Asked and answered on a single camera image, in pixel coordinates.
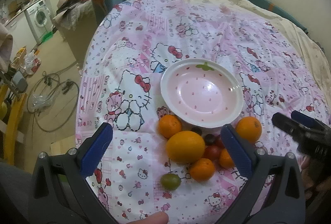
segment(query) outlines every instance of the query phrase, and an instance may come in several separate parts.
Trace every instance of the pink plate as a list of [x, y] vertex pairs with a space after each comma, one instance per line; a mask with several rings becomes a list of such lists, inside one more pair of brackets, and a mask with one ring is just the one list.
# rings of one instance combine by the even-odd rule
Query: pink plate
[[231, 123], [244, 104], [236, 78], [205, 59], [185, 59], [171, 65], [162, 76], [161, 94], [177, 116], [205, 128]]

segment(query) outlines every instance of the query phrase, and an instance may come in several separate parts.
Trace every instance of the towel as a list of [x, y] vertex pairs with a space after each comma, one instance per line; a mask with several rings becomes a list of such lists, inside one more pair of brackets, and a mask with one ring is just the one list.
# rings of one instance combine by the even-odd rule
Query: towel
[[0, 23], [0, 69], [6, 73], [10, 63], [10, 54], [13, 49], [13, 36]]

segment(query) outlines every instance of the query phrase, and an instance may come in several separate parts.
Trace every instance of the green grape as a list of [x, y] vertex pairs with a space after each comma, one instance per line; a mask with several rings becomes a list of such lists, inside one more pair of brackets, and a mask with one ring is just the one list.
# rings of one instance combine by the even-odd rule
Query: green grape
[[178, 175], [175, 174], [164, 174], [161, 177], [161, 185], [166, 189], [166, 190], [175, 190], [179, 187], [180, 185], [180, 178]]

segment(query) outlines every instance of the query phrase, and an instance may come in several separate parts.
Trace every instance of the washing machine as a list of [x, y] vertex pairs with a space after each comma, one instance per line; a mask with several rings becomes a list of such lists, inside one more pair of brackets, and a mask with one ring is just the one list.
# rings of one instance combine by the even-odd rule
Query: washing machine
[[52, 30], [50, 11], [46, 7], [45, 0], [39, 0], [24, 12], [32, 34], [40, 44], [43, 36]]

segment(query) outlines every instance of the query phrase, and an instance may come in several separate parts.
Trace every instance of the hello kitty print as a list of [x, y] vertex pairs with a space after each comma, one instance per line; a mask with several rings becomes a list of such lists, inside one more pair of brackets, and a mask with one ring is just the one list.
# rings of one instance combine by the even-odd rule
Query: hello kitty print
[[[92, 136], [102, 122], [114, 138], [95, 173], [87, 178], [101, 204], [119, 223], [163, 211], [170, 223], [214, 223], [229, 208], [247, 178], [236, 168], [222, 169], [198, 184], [189, 165], [178, 165], [164, 151], [157, 121], [173, 114], [161, 96], [160, 79], [173, 63], [187, 58], [217, 62], [240, 83], [240, 116], [260, 120], [255, 144], [269, 154], [297, 154], [290, 136], [273, 128], [276, 112], [299, 110], [330, 124], [325, 98], [295, 49], [263, 18], [231, 6], [187, 0], [127, 0], [116, 5], [98, 27], [84, 63], [76, 118], [76, 143]], [[191, 129], [183, 123], [185, 130]], [[203, 130], [203, 136], [218, 129]], [[181, 185], [165, 191], [165, 173]], [[252, 213], [263, 204], [269, 176]]]

